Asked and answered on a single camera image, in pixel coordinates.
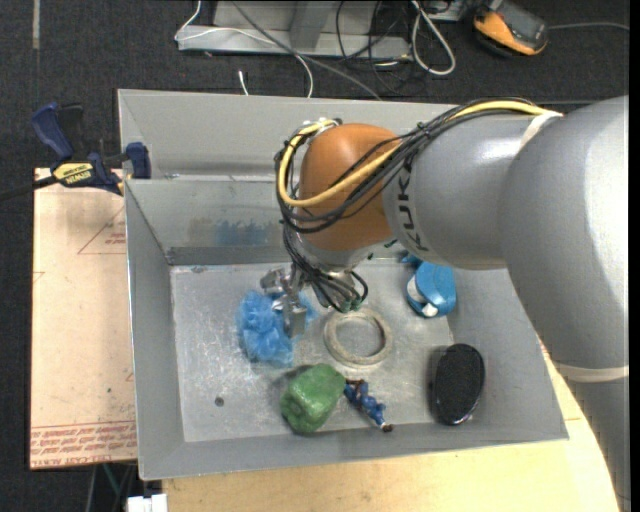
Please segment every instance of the small blue figure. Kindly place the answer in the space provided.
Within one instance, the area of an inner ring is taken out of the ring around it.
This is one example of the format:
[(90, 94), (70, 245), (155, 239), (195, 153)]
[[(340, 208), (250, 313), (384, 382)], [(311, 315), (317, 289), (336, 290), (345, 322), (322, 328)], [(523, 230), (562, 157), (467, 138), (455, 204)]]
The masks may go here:
[(369, 394), (369, 384), (365, 380), (348, 380), (344, 386), (344, 394), (353, 405), (359, 410), (367, 413), (367, 416), (375, 421), (376, 425), (383, 432), (391, 432), (393, 425), (387, 423), (382, 416), (382, 411), (386, 409), (384, 404)]

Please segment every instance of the blue clamp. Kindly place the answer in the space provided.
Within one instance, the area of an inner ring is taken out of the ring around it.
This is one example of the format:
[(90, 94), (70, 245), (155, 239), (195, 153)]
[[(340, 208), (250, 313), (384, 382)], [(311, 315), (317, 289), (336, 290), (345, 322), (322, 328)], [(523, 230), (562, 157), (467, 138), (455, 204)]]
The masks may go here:
[(420, 262), (407, 283), (406, 296), (411, 307), (425, 318), (449, 314), (457, 300), (453, 270), (426, 261)]
[[(122, 180), (111, 171), (111, 167), (125, 160), (131, 160), (133, 164), (134, 178), (151, 177), (151, 161), (147, 148), (141, 142), (133, 142), (127, 146), (125, 153), (109, 158), (103, 158), (95, 151), (86, 157), (77, 155), (77, 150), (82, 151), (83, 147), (79, 132), (81, 117), (80, 105), (59, 108), (56, 102), (45, 105), (31, 116), (31, 125), (36, 135), (57, 155), (56, 162), (50, 168), (52, 177), (47, 178), (46, 185), (58, 182), (65, 187), (96, 187), (122, 194)], [(62, 126), (77, 135), (74, 139), (77, 143), (75, 149)]]
[(58, 155), (58, 161), (53, 165), (52, 170), (73, 156), (73, 146), (58, 123), (57, 110), (58, 104), (54, 101), (38, 109), (31, 116), (31, 126), (40, 141)]
[(151, 161), (149, 160), (149, 152), (142, 142), (132, 142), (127, 146), (125, 153), (133, 164), (134, 178), (151, 178)]

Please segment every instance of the blue and white object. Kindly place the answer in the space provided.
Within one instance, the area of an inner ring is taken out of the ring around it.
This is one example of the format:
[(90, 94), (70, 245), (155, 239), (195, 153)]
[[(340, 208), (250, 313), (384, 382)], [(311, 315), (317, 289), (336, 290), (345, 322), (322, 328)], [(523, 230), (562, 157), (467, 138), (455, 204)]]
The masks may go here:
[(456, 305), (456, 284), (451, 267), (420, 262), (407, 283), (407, 300), (425, 318), (449, 314)]

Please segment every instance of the white cable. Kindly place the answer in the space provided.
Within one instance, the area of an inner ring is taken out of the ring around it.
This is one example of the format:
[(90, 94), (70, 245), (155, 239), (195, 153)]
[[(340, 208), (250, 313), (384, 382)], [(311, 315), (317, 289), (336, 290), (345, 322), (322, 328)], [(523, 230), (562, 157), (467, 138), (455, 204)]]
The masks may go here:
[[(413, 31), (411, 33), (411, 44), (413, 45), (413, 57), (414, 57), (416, 63), (422, 69), (424, 69), (425, 71), (427, 71), (427, 72), (429, 72), (429, 73), (431, 73), (433, 75), (445, 76), (445, 75), (450, 74), (456, 68), (456, 57), (453, 54), (453, 51), (449, 47), (449, 44), (447, 43), (445, 38), (442, 36), (442, 34), (438, 30), (438, 28), (433, 24), (433, 22), (431, 21), (431, 19), (427, 15), (427, 13), (420, 6), (420, 4), (418, 2), (416, 2), (415, 0), (412, 0), (411, 4), (418, 10), (418, 14), (416, 15), (416, 21), (413, 24)], [(449, 60), (451, 61), (451, 65), (447, 69), (445, 69), (445, 70), (437, 70), (437, 69), (430, 68), (429, 66), (427, 66), (422, 61), (422, 59), (418, 55), (418, 49), (417, 49), (417, 46), (416, 46), (416, 42), (417, 42), (417, 38), (418, 38), (418, 27), (420, 26), (420, 18), (424, 19), (424, 21), (427, 23), (427, 25), (429, 25), (429, 28), (435, 34), (435, 36), (438, 38), (438, 41), (440, 41), (440, 44), (442, 45), (442, 47), (445, 49), (445, 51), (449, 55)]]
[[(254, 34), (251, 34), (250, 32), (246, 32), (245, 30), (235, 28), (235, 27), (214, 27), (209, 30), (205, 30), (204, 32), (200, 32), (199, 34), (194, 34), (186, 37), (178, 37), (178, 34), (184, 31), (184, 29), (188, 27), (191, 23), (193, 23), (193, 20), (195, 20), (198, 17), (198, 15), (200, 14), (201, 8), (202, 8), (202, 0), (198, 0), (198, 5), (196, 6), (195, 12), (191, 15), (191, 18), (189, 18), (175, 33), (175, 35), (173, 36), (174, 41), (176, 41), (177, 43), (180, 43), (182, 41), (188, 41), (189, 39), (202, 37), (207, 34), (211, 34), (213, 32), (235, 32), (238, 34), (242, 34), (246, 37), (250, 37), (251, 39), (254, 39), (256, 41), (260, 41), (261, 43), (265, 43), (271, 46), (275, 45), (275, 43), (273, 41), (270, 41), (269, 39), (258, 37)], [(300, 64), (304, 66), (304, 69), (307, 72), (307, 75), (309, 76), (309, 92), (307, 93), (307, 98), (311, 98), (311, 95), (313, 94), (313, 74), (311, 73), (311, 70), (309, 69), (309, 66), (307, 65), (307, 63), (304, 61), (304, 59), (300, 55), (295, 54), (294, 57), (298, 61), (300, 61)], [(242, 74), (242, 71), (238, 71), (238, 77), (240, 78), (240, 85), (242, 86), (242, 90), (244, 91), (245, 95), (249, 96), (249, 91), (247, 90), (247, 87), (244, 83), (244, 76)]]
[(238, 78), (240, 79), (240, 85), (242, 86), (245, 96), (249, 96), (249, 91), (247, 91), (247, 86), (244, 84), (244, 75), (241, 70), (238, 70)]
[(235, 28), (235, 27), (214, 27), (214, 28), (210, 28), (209, 30), (205, 30), (204, 32), (200, 32), (199, 34), (193, 34), (191, 36), (186, 36), (186, 37), (178, 37), (178, 35), (181, 32), (183, 32), (185, 28), (191, 25), (191, 23), (193, 23), (193, 20), (195, 20), (198, 17), (198, 15), (200, 14), (201, 8), (202, 8), (202, 0), (199, 0), (198, 5), (196, 7), (196, 11), (193, 13), (191, 18), (189, 18), (173, 36), (173, 40), (176, 43), (181, 43), (182, 41), (188, 41), (190, 39), (196, 39), (198, 37), (206, 36), (207, 34), (212, 34), (214, 32), (236, 32), (244, 36), (250, 37), (251, 39), (255, 39), (256, 41), (260, 41), (261, 43), (265, 43), (271, 46), (275, 44), (273, 43), (273, 41), (269, 41), (268, 39), (265, 39), (263, 37), (258, 37), (256, 35), (251, 34), (250, 32), (246, 32), (245, 30)]
[(189, 18), (184, 25), (182, 25), (178, 31), (175, 33), (175, 35), (173, 36), (173, 40), (174, 41), (178, 41), (178, 34), (180, 32), (182, 32), (188, 25), (191, 24), (191, 22), (193, 20), (195, 20), (198, 17), (198, 14), (200, 14), (200, 8), (202, 7), (202, 0), (198, 0), (198, 6), (196, 7), (196, 12), (193, 13), (193, 15), (191, 16), (191, 18)]
[(300, 61), (300, 64), (302, 64), (304, 69), (307, 71), (307, 75), (309, 76), (309, 92), (307, 93), (307, 98), (311, 98), (311, 95), (313, 94), (313, 74), (311, 73), (309, 66), (307, 66), (307, 63), (302, 57), (300, 57), (300, 55), (294, 55), (294, 57)]
[(246, 32), (245, 30), (242, 30), (240, 28), (235, 28), (235, 27), (214, 27), (214, 28), (210, 28), (208, 30), (205, 30), (204, 32), (200, 32), (199, 34), (193, 34), (191, 36), (186, 36), (186, 37), (178, 37), (178, 34), (180, 33), (181, 30), (182, 29), (180, 29), (176, 33), (174, 38), (173, 38), (178, 43), (181, 43), (182, 41), (188, 41), (189, 39), (196, 39), (197, 37), (206, 36), (207, 34), (211, 34), (213, 32), (237, 32), (237, 33), (242, 34), (244, 36), (250, 37), (251, 39), (255, 39), (256, 41), (259, 41), (261, 43), (265, 43), (265, 44), (268, 44), (268, 45), (271, 45), (271, 46), (273, 46), (273, 44), (274, 44), (273, 42), (269, 41), (268, 39), (253, 35), (250, 32)]

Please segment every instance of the green object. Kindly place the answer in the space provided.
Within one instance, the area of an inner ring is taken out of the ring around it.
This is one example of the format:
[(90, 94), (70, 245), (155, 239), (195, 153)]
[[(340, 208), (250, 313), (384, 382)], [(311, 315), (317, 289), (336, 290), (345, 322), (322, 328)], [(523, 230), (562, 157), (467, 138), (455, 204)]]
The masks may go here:
[(296, 432), (314, 432), (331, 415), (344, 386), (344, 376), (328, 364), (313, 366), (289, 383), (280, 410)]

